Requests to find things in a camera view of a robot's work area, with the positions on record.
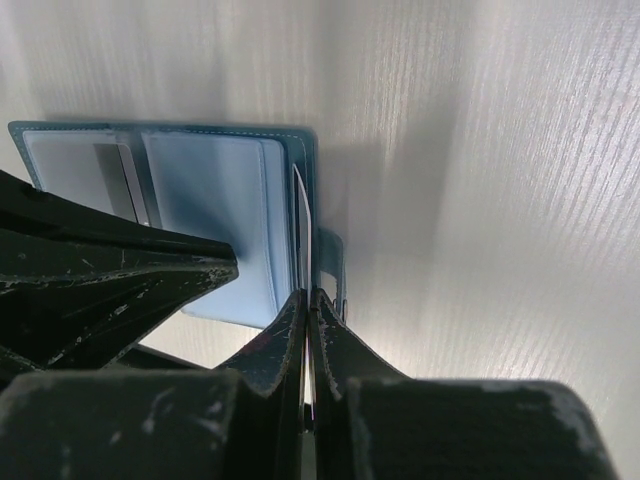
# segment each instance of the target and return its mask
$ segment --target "blue wallet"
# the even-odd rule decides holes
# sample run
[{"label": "blue wallet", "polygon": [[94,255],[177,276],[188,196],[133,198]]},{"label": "blue wallet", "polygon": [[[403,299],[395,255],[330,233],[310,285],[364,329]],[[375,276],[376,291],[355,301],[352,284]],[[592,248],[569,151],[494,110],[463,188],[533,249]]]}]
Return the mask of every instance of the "blue wallet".
[{"label": "blue wallet", "polygon": [[238,279],[185,313],[263,328],[292,291],[318,284],[320,270],[335,277],[342,310],[342,242],[317,227],[311,132],[56,122],[9,131],[36,188],[233,247]]}]

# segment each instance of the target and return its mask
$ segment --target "teal leather wallet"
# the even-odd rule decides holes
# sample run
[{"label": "teal leather wallet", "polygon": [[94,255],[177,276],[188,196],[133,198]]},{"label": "teal leather wallet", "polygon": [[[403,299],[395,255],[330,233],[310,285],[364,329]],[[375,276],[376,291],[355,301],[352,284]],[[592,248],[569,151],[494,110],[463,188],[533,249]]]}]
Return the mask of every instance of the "teal leather wallet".
[{"label": "teal leather wallet", "polygon": [[185,313],[262,328],[292,291],[317,285],[321,269],[336,278],[342,310],[342,242],[317,226],[312,132],[66,122],[12,122],[9,131],[37,188],[231,244],[238,279]]}]

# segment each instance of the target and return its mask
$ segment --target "white textured wall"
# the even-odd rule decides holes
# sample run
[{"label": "white textured wall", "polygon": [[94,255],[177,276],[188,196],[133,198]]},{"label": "white textured wall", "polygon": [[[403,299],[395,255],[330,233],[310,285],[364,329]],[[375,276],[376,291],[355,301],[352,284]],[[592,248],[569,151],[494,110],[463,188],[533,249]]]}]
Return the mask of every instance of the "white textured wall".
[{"label": "white textured wall", "polygon": [[[0,122],[313,127],[353,328],[411,375],[568,383],[640,478],[639,28],[605,0],[0,0]],[[212,362],[216,328],[153,341]]]}]

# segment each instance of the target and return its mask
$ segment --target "white surface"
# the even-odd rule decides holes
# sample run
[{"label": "white surface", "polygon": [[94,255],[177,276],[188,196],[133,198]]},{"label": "white surface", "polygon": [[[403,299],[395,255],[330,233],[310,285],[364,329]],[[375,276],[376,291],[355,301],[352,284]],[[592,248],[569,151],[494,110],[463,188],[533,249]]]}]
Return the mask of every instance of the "white surface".
[{"label": "white surface", "polygon": [[[313,127],[351,326],[411,375],[568,383],[639,478],[640,4],[622,5],[5,0],[0,119]],[[0,155],[25,176],[6,133]],[[217,328],[154,339],[213,360]]]}]

